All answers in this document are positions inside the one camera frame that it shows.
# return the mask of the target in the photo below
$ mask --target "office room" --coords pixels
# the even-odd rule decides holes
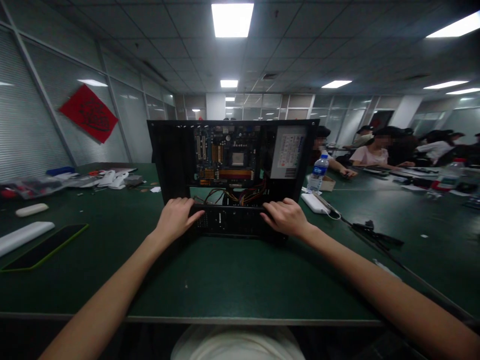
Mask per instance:
[[[0,0],[5,359],[480,359],[480,6]]]

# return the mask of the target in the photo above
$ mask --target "smartphone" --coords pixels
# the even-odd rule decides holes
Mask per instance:
[[[20,257],[4,266],[0,273],[32,270],[39,267],[43,262],[50,258],[53,254],[67,245],[71,240],[75,239],[85,229],[88,224],[67,225],[59,231],[31,248]]]

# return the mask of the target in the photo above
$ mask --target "pink shirt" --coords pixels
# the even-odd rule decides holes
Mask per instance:
[[[351,161],[359,161],[363,165],[386,164],[389,158],[387,149],[381,149],[380,155],[372,154],[366,146],[359,147],[351,156]]]

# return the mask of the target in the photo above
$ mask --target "white power bank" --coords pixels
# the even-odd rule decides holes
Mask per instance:
[[[0,237],[0,257],[28,243],[30,240],[38,238],[54,227],[55,224],[53,222],[35,221],[30,225]]]
[[[303,193],[301,198],[315,214],[330,214],[330,209],[312,193]]]

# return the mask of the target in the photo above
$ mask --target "motherboard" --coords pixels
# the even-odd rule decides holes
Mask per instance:
[[[248,188],[258,171],[260,126],[198,126],[193,131],[195,181],[204,187]]]

